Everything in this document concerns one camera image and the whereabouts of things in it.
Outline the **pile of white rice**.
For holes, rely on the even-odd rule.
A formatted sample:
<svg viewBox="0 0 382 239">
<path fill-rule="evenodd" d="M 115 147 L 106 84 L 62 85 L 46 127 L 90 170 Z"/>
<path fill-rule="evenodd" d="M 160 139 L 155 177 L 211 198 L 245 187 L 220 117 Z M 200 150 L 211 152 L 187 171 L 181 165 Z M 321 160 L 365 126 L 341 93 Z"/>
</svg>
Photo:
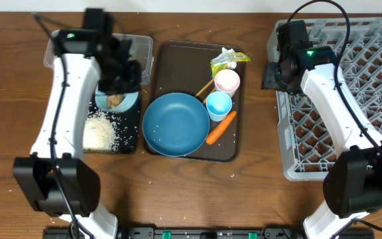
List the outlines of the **pile of white rice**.
<svg viewBox="0 0 382 239">
<path fill-rule="evenodd" d="M 117 125 L 119 121 L 108 112 L 88 112 L 83 138 L 85 151 L 114 152 L 119 145 Z"/>
</svg>

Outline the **pink plastic cup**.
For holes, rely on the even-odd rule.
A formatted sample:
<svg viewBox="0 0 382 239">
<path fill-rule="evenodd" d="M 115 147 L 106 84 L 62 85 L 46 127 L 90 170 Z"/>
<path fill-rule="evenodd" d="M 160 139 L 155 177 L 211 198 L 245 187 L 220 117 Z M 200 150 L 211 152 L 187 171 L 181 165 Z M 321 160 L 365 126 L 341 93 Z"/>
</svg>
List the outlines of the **pink plastic cup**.
<svg viewBox="0 0 382 239">
<path fill-rule="evenodd" d="M 231 98 L 239 88 L 240 83 L 238 73 L 230 69 L 220 70 L 214 78 L 216 91 L 225 92 Z"/>
</svg>

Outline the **small light blue bowl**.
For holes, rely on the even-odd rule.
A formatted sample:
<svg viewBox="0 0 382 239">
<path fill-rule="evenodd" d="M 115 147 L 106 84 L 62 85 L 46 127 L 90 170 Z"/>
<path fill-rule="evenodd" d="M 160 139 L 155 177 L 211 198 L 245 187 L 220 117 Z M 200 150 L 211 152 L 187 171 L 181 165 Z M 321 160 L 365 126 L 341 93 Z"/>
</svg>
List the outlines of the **small light blue bowl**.
<svg viewBox="0 0 382 239">
<path fill-rule="evenodd" d="M 124 96 L 124 100 L 118 106 L 110 108 L 107 105 L 108 95 L 97 90 L 95 93 L 95 104 L 99 109 L 106 112 L 123 113 L 129 110 L 135 104 L 135 102 L 138 100 L 139 93 L 133 92 L 124 94 Z"/>
</svg>

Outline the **brown food scrap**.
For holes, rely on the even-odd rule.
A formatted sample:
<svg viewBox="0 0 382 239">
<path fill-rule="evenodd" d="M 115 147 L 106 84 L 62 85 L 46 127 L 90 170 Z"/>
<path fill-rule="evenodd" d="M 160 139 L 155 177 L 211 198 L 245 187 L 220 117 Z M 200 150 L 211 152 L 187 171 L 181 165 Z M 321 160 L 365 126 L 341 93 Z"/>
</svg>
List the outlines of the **brown food scrap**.
<svg viewBox="0 0 382 239">
<path fill-rule="evenodd" d="M 125 96 L 123 94 L 110 95 L 107 97 L 106 105 L 109 108 L 116 108 L 123 102 L 124 98 Z"/>
</svg>

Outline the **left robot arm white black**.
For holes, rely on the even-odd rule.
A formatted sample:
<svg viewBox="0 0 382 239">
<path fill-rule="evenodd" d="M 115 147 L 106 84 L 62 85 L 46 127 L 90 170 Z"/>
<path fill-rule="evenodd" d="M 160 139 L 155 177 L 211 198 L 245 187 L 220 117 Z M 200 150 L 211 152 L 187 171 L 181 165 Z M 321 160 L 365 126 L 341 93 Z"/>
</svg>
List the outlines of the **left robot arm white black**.
<svg viewBox="0 0 382 239">
<path fill-rule="evenodd" d="M 17 157 L 13 176 L 33 210 L 62 217 L 67 238 L 118 238 L 117 217 L 100 201 L 101 181 L 84 162 L 83 136 L 96 91 L 137 92 L 141 64 L 130 55 L 129 39 L 113 35 L 114 18 L 87 8 L 82 26 L 62 25 L 49 33 L 53 83 L 44 120 L 27 157 Z"/>
</svg>

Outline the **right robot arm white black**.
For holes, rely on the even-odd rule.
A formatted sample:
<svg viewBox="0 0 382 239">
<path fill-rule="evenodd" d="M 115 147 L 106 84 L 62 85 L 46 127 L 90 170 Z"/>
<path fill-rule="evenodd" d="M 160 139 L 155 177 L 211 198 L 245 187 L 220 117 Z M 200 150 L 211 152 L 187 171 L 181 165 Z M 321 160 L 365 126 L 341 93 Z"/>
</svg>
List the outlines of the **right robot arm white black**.
<svg viewBox="0 0 382 239">
<path fill-rule="evenodd" d="M 262 87 L 308 96 L 337 157 L 323 180 L 324 202 L 303 221 L 303 235 L 335 238 L 382 209 L 382 135 L 350 92 L 339 57 L 329 46 L 313 46 L 304 21 L 288 21 L 276 35 L 279 60 L 266 65 Z"/>
</svg>

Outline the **large dark blue plate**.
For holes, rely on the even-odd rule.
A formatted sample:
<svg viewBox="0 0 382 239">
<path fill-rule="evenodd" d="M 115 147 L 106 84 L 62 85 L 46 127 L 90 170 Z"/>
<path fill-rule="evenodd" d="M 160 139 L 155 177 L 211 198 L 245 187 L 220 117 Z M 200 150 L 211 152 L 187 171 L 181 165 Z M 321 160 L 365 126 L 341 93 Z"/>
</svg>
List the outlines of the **large dark blue plate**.
<svg viewBox="0 0 382 239">
<path fill-rule="evenodd" d="M 155 99 L 142 122 L 145 141 L 168 157 L 183 157 L 200 148 L 210 130 L 207 109 L 185 93 L 169 93 Z"/>
</svg>

